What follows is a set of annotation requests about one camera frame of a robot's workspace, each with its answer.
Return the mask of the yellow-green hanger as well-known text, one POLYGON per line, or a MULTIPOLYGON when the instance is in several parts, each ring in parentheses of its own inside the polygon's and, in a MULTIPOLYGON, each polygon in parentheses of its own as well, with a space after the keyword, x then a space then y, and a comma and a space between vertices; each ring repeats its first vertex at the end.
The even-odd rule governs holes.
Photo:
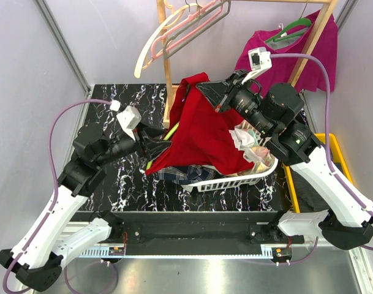
MULTIPOLYGON (((176 132, 176 130, 178 129, 179 127, 179 122, 176 123, 168 132, 167 134, 163 137, 163 140, 165 141, 168 141, 169 139, 171 139, 171 137, 173 136, 173 134, 176 132)), ((152 163, 153 161, 149 161, 147 166, 146 166, 146 170, 150 169, 151 166, 152 166, 152 163)))

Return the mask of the navy plaid skirt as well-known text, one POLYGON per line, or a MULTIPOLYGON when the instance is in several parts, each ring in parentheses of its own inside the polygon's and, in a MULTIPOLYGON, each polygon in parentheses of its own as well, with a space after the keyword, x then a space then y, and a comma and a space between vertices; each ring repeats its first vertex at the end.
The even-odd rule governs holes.
POLYGON ((167 167, 159 170, 156 174, 161 180, 171 181, 179 185, 189 185, 222 177, 216 170, 200 165, 167 167))

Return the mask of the red dress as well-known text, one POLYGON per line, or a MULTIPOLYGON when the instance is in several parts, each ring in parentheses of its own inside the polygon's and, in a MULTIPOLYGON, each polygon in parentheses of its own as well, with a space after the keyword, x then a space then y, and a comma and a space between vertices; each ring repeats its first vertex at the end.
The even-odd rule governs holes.
POLYGON ((146 170, 150 175, 167 167, 212 165, 223 175, 254 167, 235 147, 229 131, 243 121, 234 110, 217 113, 196 84, 206 82, 206 73, 183 78, 170 110, 169 128, 178 126, 171 146, 146 170))

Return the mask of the white garment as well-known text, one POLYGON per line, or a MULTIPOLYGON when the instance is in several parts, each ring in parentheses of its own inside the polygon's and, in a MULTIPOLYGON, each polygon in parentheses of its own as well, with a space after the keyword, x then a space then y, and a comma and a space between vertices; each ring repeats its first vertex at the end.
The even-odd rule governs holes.
POLYGON ((229 133, 233 139, 235 148, 239 151, 246 148, 251 148, 256 144, 256 139, 242 129, 230 130, 229 133))

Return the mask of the cream plastic hanger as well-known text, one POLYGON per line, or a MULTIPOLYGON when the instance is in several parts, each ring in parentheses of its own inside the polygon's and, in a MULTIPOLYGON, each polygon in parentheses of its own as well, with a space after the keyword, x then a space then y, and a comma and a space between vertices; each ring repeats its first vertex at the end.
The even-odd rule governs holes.
POLYGON ((140 78, 142 70, 163 55, 165 49, 156 52, 156 45, 159 42, 164 42, 170 34, 189 24, 206 10, 205 7, 197 3, 186 4, 176 10, 168 1, 158 1, 157 8, 159 15, 165 19, 160 22, 159 27, 149 37, 137 59, 134 69, 136 78, 140 78))

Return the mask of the grey wire hanger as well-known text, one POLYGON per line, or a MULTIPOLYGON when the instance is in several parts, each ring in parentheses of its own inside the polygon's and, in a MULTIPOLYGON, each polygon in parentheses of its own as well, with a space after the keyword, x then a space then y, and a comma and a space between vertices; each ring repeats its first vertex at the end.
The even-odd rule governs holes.
POLYGON ((231 1, 210 1, 198 8, 185 24, 171 32, 157 56, 169 59, 209 28, 225 18, 231 9, 231 1))

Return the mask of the pink plastic hanger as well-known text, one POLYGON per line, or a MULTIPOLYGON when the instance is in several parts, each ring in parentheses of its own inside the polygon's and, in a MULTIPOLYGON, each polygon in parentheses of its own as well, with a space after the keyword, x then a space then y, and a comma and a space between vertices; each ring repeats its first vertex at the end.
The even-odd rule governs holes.
POLYGON ((176 52, 227 16, 231 4, 228 1, 210 1, 204 6, 197 2, 174 10, 150 36, 136 64, 146 69, 162 57, 168 59, 176 52))

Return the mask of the pastel floral skirt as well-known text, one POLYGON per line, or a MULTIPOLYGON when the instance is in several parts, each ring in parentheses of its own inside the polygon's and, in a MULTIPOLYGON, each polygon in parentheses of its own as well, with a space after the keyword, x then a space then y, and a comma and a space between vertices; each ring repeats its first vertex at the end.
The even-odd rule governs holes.
POLYGON ((261 174, 268 171, 273 166, 274 157, 265 146, 262 146, 260 134, 245 120, 241 123, 240 128, 253 138, 252 143, 242 146, 244 159, 254 163, 250 174, 261 174))

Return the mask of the white plastic laundry basket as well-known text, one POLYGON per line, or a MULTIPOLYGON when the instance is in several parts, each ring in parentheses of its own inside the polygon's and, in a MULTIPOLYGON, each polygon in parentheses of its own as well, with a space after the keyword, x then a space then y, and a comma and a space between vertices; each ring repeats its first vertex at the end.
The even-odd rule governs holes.
MULTIPOLYGON (((241 129, 241 124, 235 126, 235 129, 241 129)), ((257 184, 262 178, 270 175, 278 165, 278 159, 274 157, 273 166, 266 172, 261 174, 250 174, 252 168, 248 168, 244 171, 233 173, 230 175, 225 175, 219 179, 212 179, 209 181, 201 181, 199 183, 183 185, 183 189, 188 192, 196 188, 199 192, 206 192, 211 190, 221 190, 226 188, 238 187, 242 184, 254 185, 257 184)))

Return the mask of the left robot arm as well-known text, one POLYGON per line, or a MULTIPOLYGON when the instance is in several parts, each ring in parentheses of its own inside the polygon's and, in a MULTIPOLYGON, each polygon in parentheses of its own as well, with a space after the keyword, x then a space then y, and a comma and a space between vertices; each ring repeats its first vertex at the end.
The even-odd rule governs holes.
POLYGON ((14 273, 28 290, 43 292, 83 251, 102 241, 119 241, 124 236, 123 221, 110 211, 100 212, 66 239, 59 237, 105 179, 106 164, 133 153, 148 160, 157 158, 171 144, 161 138, 164 133, 164 129, 141 122, 129 134, 118 130, 111 138, 98 124, 81 127, 72 143, 71 160, 55 178, 50 201, 24 238, 13 248, 0 251, 0 265, 7 273, 14 273))

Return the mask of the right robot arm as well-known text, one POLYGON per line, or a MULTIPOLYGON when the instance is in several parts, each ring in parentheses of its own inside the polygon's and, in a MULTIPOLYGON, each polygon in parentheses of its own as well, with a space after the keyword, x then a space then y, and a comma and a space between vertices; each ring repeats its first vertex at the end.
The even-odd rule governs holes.
POLYGON ((198 83, 196 88, 216 112, 236 111, 265 139, 270 153, 305 179, 329 206, 314 213, 278 213, 256 241, 281 243, 290 236, 313 236, 343 250, 369 243, 373 201, 333 164, 329 144, 296 120, 304 105, 296 89, 276 83, 261 97, 251 91, 254 80, 247 75, 237 70, 226 80, 198 83))

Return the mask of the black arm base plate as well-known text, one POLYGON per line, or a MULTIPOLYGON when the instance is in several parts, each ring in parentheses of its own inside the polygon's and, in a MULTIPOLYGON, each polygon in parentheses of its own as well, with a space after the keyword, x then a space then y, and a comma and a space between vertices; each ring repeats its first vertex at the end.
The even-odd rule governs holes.
POLYGON ((275 212, 122 212, 122 231, 95 247, 121 247, 109 257, 129 258, 271 258, 269 247, 304 244, 304 237, 263 239, 262 227, 275 212))

